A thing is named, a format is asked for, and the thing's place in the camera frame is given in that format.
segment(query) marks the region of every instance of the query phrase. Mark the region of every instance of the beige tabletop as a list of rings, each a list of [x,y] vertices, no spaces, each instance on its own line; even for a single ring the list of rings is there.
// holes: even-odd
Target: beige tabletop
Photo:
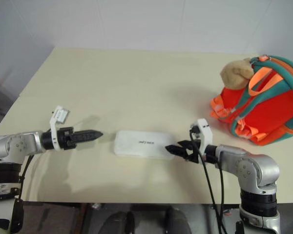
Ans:
[[[0,135],[47,130],[57,105],[70,110],[64,126],[94,129],[104,136],[74,150],[36,155],[23,199],[53,202],[211,203],[202,165],[118,157],[119,130],[165,132],[188,139],[198,118],[206,118],[213,143],[267,154],[280,166],[277,199],[293,202],[293,137],[260,147],[231,136],[209,117],[209,100],[223,87],[219,72],[229,61],[253,55],[104,51],[55,48],[2,123]],[[219,172],[208,166],[216,201]],[[225,202],[239,203],[237,178],[224,172]]]

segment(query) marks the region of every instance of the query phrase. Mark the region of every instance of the orange strap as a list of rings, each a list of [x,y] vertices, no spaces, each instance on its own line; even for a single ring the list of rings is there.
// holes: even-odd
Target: orange strap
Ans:
[[[255,75],[249,81],[249,95],[256,96],[258,94],[261,94],[262,92],[270,89],[283,79],[279,74],[275,74],[260,91],[254,91],[252,88],[263,78],[265,78],[271,71],[272,68],[262,67],[255,73]]]
[[[261,141],[262,139],[264,139],[267,136],[267,133],[258,133],[256,135],[254,135],[254,137],[257,139],[257,141]]]
[[[239,119],[237,121],[235,133],[239,137],[243,137],[246,139],[250,139],[251,137],[257,136],[259,134],[258,129],[247,125],[244,119]]]
[[[267,134],[263,139],[251,138],[251,141],[253,141],[257,145],[267,145],[279,139],[285,133],[293,134],[293,129],[288,128],[286,125],[282,125],[279,128]]]
[[[210,116],[214,118],[225,118],[230,114],[230,108],[224,108],[224,102],[220,95],[210,101],[212,111]]]

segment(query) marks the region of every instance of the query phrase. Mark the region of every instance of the plush toy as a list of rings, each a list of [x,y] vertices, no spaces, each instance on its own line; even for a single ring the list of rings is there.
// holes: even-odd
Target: plush toy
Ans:
[[[254,75],[250,58],[228,63],[220,73],[226,88],[239,90],[247,86]]]

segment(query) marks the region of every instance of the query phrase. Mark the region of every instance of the red backpack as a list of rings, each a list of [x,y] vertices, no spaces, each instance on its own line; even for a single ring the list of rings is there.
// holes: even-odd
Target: red backpack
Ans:
[[[224,88],[211,100],[211,116],[230,132],[257,145],[293,136],[293,62],[277,56],[252,58],[254,75],[246,88]]]

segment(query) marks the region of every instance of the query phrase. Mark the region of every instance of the black cable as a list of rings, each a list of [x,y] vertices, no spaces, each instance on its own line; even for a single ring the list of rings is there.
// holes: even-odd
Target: black cable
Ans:
[[[223,228],[225,234],[228,234],[227,231],[226,231],[226,228],[225,228],[225,226],[224,226],[224,224],[222,222],[222,220],[220,220],[219,213],[218,213],[218,209],[217,209],[217,206],[216,206],[216,203],[215,203],[215,199],[214,199],[214,195],[213,195],[213,191],[211,189],[211,184],[210,184],[210,180],[209,180],[209,174],[208,174],[207,169],[206,169],[205,161],[203,160],[203,157],[201,155],[201,152],[200,152],[199,147],[194,142],[194,139],[193,139],[192,131],[191,130],[190,130],[190,139],[191,139],[191,142],[193,143],[194,147],[196,147],[196,150],[197,150],[197,152],[198,152],[198,154],[200,156],[200,159],[202,161],[202,164],[203,164],[203,168],[204,168],[204,172],[205,172],[207,184],[209,186],[210,197],[211,197],[212,204],[213,204],[213,208],[214,208],[215,214],[216,214],[217,225],[218,225],[218,232],[219,232],[219,234],[222,234],[221,228]]]
[[[223,176],[223,169],[222,169],[221,157],[218,162],[219,174],[220,174],[220,183],[221,183],[221,204],[220,204],[220,221],[223,221],[224,215],[224,201],[225,201],[225,189],[224,189],[224,176]]]
[[[28,169],[28,166],[29,166],[31,160],[33,160],[33,157],[34,157],[34,155],[30,155],[28,157],[26,165],[25,165],[25,168],[24,168],[24,171],[23,171],[23,174],[20,177],[21,189],[20,189],[19,199],[21,198],[21,193],[23,191],[23,184],[24,184],[24,180],[25,180],[25,174],[26,174],[26,171]]]

